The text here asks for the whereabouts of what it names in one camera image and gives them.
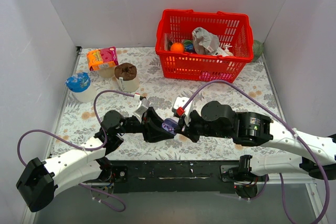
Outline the lavender earbud charging case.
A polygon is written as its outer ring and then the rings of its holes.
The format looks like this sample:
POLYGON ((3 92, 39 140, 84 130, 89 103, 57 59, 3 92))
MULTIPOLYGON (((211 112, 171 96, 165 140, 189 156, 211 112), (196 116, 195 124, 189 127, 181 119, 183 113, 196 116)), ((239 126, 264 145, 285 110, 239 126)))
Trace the lavender earbud charging case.
POLYGON ((175 128, 178 126, 178 123, 174 120, 174 119, 171 119, 171 118, 167 118, 163 121, 162 123, 162 128, 173 134, 173 135, 176 135, 176 132, 175 132, 175 128))

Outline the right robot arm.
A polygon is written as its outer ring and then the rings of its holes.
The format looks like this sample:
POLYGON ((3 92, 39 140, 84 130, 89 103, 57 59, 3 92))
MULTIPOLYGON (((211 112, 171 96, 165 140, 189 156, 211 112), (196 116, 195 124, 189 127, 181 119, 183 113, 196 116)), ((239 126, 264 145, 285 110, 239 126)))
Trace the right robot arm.
POLYGON ((193 142, 200 136, 231 138, 245 147, 270 147, 286 152, 282 156, 243 155, 236 167, 223 171, 226 179, 248 181, 270 173, 303 173, 322 179, 320 164, 327 179, 335 179, 335 136, 318 137, 304 132, 291 133, 279 122, 256 112, 235 112, 229 105, 211 101, 200 113, 177 98, 172 112, 179 118, 174 129, 193 142))

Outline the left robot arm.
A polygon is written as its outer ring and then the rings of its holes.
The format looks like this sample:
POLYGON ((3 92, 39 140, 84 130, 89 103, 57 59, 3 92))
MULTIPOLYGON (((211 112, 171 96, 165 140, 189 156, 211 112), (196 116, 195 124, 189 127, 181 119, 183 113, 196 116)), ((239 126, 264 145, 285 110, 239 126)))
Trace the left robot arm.
POLYGON ((146 142, 156 143, 172 139, 177 123, 161 119, 149 107, 140 119, 125 118, 119 112, 107 112, 101 129, 79 149, 69 150, 59 156, 41 161, 29 161, 16 187, 31 212, 45 208, 60 192, 89 180, 104 183, 123 182, 127 168, 112 165, 107 155, 122 143, 125 133, 141 133, 146 142))

